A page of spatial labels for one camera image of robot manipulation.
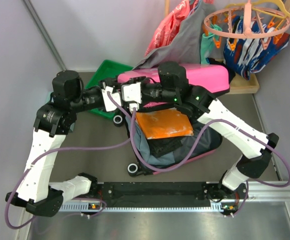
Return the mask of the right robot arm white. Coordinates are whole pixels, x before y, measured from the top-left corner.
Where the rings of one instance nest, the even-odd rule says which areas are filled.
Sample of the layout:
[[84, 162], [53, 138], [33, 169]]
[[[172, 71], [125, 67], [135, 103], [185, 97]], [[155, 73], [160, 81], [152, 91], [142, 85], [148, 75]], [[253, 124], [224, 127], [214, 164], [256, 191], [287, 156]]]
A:
[[241, 183], [257, 179], [268, 167], [279, 137], [255, 130], [217, 98], [230, 90], [224, 66], [168, 61], [157, 68], [128, 71], [118, 81], [123, 84], [122, 100], [133, 113], [142, 104], [173, 104], [204, 125], [199, 137], [211, 128], [240, 149], [241, 159], [224, 173], [218, 185], [222, 197], [230, 198]]

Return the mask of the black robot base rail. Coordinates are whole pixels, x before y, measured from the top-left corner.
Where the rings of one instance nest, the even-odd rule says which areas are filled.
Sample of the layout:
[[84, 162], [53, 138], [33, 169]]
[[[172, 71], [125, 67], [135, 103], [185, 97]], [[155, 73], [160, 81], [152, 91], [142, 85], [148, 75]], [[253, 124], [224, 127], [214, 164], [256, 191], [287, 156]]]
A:
[[95, 191], [109, 208], [207, 207], [210, 200], [243, 200], [244, 183], [234, 192], [207, 182], [105, 182]]

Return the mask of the orange white tie-dye garment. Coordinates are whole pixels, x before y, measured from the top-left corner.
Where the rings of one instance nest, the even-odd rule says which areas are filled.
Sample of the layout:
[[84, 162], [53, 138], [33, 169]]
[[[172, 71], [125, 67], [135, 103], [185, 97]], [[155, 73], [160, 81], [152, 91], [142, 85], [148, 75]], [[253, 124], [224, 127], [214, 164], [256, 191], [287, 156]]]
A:
[[148, 140], [194, 135], [189, 118], [175, 108], [137, 112], [135, 118]]

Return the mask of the pink hard-shell suitcase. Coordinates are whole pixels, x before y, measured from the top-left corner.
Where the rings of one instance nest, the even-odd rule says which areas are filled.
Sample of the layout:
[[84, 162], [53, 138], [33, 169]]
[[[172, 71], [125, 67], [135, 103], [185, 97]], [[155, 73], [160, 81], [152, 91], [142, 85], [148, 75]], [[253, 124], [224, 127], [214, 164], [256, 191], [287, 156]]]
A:
[[[230, 91], [233, 71], [229, 72], [223, 63], [212, 65], [185, 64], [189, 84], [203, 86], [216, 97]], [[149, 77], [160, 82], [156, 68], [126, 71], [117, 76], [117, 82], [127, 83], [134, 77]], [[172, 168], [180, 163], [192, 148], [204, 124], [189, 119], [167, 103], [150, 102], [136, 113], [134, 143], [142, 158], [158, 169]], [[223, 141], [223, 137], [208, 127], [197, 143], [189, 163], [213, 153]], [[147, 168], [137, 160], [127, 166], [131, 177], [156, 175], [159, 172]]]

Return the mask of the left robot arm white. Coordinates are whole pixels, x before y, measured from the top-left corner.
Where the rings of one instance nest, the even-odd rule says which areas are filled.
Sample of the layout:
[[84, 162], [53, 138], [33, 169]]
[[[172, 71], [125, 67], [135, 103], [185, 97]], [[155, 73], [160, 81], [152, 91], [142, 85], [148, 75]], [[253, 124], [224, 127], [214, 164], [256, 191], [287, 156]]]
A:
[[66, 203], [78, 196], [94, 198], [99, 191], [97, 179], [80, 173], [73, 179], [50, 183], [58, 152], [65, 152], [62, 144], [77, 120], [77, 114], [103, 108], [114, 111], [122, 104], [121, 94], [112, 86], [102, 84], [85, 89], [78, 72], [65, 70], [52, 80], [49, 101], [36, 113], [32, 145], [25, 167], [25, 177], [6, 200], [28, 213], [53, 217]]

